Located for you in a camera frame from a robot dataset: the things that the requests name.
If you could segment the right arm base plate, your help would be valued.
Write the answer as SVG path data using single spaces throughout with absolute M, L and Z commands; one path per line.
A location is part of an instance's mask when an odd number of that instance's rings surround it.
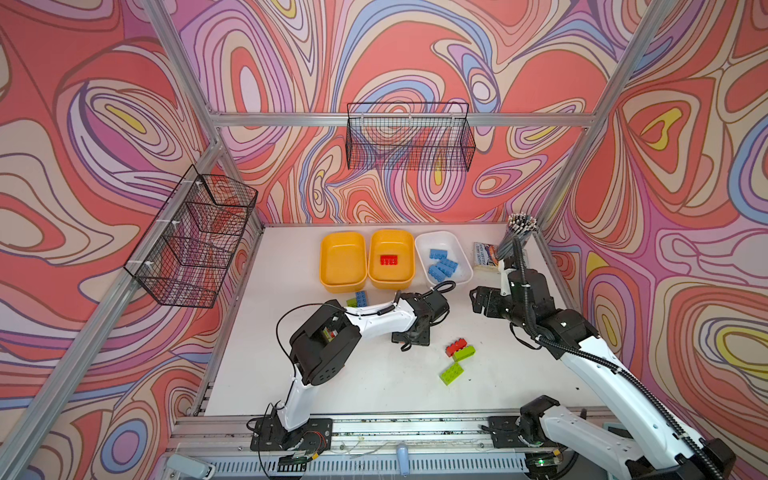
M 540 447 L 543 440 L 530 416 L 490 416 L 484 430 L 495 448 Z

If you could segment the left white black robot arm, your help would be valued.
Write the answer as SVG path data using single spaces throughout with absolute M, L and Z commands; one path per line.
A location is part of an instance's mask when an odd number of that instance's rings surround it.
M 364 307 L 347 307 L 337 300 L 315 306 L 317 310 L 291 335 L 283 351 L 293 378 L 285 401 L 277 407 L 277 418 L 287 432 L 308 422 L 316 389 L 340 372 L 361 341 L 399 335 L 407 350 L 450 313 L 448 300 L 435 288 L 398 292 L 389 302 Z

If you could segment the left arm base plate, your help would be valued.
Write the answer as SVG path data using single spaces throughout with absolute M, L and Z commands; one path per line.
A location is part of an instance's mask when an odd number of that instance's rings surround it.
M 332 443 L 333 420 L 310 418 L 304 425 L 289 431 L 276 415 L 259 416 L 248 420 L 246 429 L 252 435 L 252 451 L 323 452 L 329 449 Z

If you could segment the red lego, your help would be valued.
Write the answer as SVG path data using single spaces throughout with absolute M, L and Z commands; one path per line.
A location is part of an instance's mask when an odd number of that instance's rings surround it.
M 467 341 L 464 338 L 459 338 L 445 348 L 445 353 L 448 357 L 452 357 L 456 352 L 466 348 L 467 346 Z
M 379 264 L 384 267 L 395 267 L 400 264 L 400 256 L 397 254 L 384 254 L 379 256 Z

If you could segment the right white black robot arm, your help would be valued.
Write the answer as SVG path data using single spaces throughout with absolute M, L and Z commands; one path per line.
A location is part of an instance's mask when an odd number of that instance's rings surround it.
M 472 309 L 503 319 L 575 373 L 620 421 L 627 436 L 600 428 L 554 398 L 541 395 L 519 410 L 507 436 L 529 446 L 565 446 L 617 479 L 726 479 L 736 462 L 721 439 L 705 439 L 672 413 L 614 355 L 578 311 L 556 307 L 546 278 L 513 270 L 501 287 L 470 291 Z

